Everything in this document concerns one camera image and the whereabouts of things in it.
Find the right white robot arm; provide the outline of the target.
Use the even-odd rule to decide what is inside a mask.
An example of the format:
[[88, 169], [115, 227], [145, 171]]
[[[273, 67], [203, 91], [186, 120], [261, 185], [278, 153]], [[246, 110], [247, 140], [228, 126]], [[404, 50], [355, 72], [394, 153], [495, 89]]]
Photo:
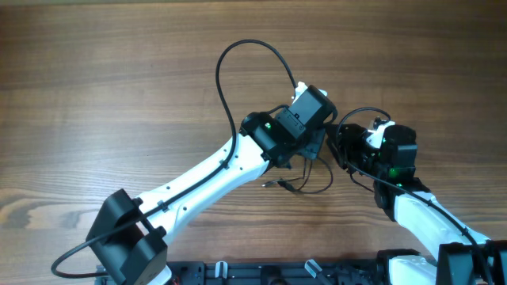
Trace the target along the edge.
[[349, 174], [373, 180], [375, 203], [429, 251], [379, 252], [376, 280], [382, 284], [504, 284], [506, 242], [493, 241], [446, 210], [415, 176], [416, 133], [392, 121], [331, 125], [326, 143]]

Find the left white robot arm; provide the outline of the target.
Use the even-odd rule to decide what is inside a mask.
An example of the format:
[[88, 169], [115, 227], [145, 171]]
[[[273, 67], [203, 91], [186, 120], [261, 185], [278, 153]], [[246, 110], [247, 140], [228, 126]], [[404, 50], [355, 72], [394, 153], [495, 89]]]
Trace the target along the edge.
[[86, 240], [120, 285], [165, 284], [167, 248], [199, 213], [237, 187], [301, 154], [337, 109], [326, 91], [299, 83], [290, 106], [252, 112], [212, 156], [171, 182], [136, 198], [120, 189], [106, 198]]

